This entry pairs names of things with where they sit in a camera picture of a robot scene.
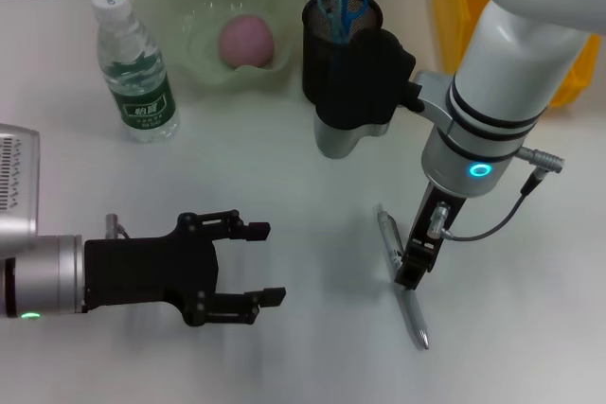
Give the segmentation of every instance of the yellow bin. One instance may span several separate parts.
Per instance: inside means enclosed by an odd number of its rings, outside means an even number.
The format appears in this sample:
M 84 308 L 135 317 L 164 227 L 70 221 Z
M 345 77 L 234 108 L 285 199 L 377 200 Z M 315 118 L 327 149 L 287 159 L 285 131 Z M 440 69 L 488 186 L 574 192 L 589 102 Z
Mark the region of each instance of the yellow bin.
M 434 0 L 437 36 L 444 69 L 454 73 L 461 63 L 484 6 L 489 0 Z M 572 103 L 587 88 L 594 75 L 599 37 L 592 35 L 577 61 L 551 100 L 551 106 Z

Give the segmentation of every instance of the pen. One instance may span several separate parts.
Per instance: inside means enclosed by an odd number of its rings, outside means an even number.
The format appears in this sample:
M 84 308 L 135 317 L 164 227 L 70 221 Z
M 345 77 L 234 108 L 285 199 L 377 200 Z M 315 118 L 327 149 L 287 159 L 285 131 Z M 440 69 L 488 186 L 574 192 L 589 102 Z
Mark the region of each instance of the pen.
M 400 232 L 396 221 L 384 211 L 383 206 L 379 204 L 379 213 L 377 221 L 381 229 L 381 235 L 385 243 L 386 258 L 389 263 L 389 272 L 391 278 L 395 279 L 396 273 L 401 266 L 401 257 L 404 252 Z M 398 291 L 402 306 L 408 315 L 410 324 L 415 332 L 415 336 L 420 344 L 429 349 L 429 335 L 427 333 L 427 324 L 420 311 L 419 301 L 414 290 L 400 288 Z

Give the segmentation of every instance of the plastic bottle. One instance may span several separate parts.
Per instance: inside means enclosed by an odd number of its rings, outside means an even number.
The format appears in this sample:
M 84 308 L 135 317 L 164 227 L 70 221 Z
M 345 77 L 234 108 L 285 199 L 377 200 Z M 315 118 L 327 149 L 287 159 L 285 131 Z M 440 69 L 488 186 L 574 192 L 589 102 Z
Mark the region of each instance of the plastic bottle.
M 92 0 L 97 56 L 129 135 L 138 142 L 168 138 L 179 117 L 158 46 L 133 14 L 131 0 Z

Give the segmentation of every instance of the white table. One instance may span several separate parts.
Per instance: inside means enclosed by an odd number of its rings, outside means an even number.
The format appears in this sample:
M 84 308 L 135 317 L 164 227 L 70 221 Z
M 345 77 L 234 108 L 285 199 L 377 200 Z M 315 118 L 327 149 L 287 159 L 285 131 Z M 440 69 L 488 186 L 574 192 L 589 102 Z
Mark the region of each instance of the white table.
M 418 69 L 436 69 L 430 0 L 377 1 Z M 164 304 L 0 321 L 3 403 L 606 401 L 603 77 L 526 141 L 565 157 L 564 173 L 491 239 L 444 245 L 419 286 L 432 343 L 422 352 L 372 207 L 383 202 L 404 232 L 412 223 L 428 122 L 398 110 L 386 136 L 330 161 L 297 63 L 271 93 L 200 94 L 175 77 L 181 130 L 137 145 L 98 71 L 89 0 L 0 0 L 0 16 L 0 121 L 42 135 L 41 234 L 101 238 L 114 212 L 132 236 L 160 236 L 182 212 L 237 208 L 273 230 L 264 243 L 217 242 L 220 290 L 288 290 L 252 326 L 190 328 Z M 514 163 L 454 231 L 492 227 L 530 170 Z

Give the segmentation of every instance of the green glass bowl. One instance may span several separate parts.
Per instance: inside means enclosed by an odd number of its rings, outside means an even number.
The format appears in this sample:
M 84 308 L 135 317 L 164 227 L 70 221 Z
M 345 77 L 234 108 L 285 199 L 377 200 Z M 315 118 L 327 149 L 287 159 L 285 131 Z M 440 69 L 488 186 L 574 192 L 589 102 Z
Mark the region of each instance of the green glass bowl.
M 134 12 L 157 41 L 169 67 L 185 70 L 204 86 L 241 84 L 280 74 L 301 36 L 306 0 L 134 0 Z M 274 34 L 275 54 L 263 68 L 234 69 L 219 56 L 219 33 L 241 14 L 262 17 Z

